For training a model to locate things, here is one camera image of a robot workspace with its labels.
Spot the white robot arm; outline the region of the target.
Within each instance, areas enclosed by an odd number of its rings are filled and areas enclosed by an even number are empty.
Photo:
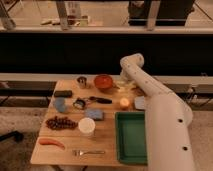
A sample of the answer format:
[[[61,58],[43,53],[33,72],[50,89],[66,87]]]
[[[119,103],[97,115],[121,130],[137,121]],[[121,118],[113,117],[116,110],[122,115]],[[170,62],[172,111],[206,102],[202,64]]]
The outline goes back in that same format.
[[[196,171],[188,126],[189,105],[173,90],[147,74],[140,53],[120,60],[121,74],[145,93],[145,131],[148,171]]]

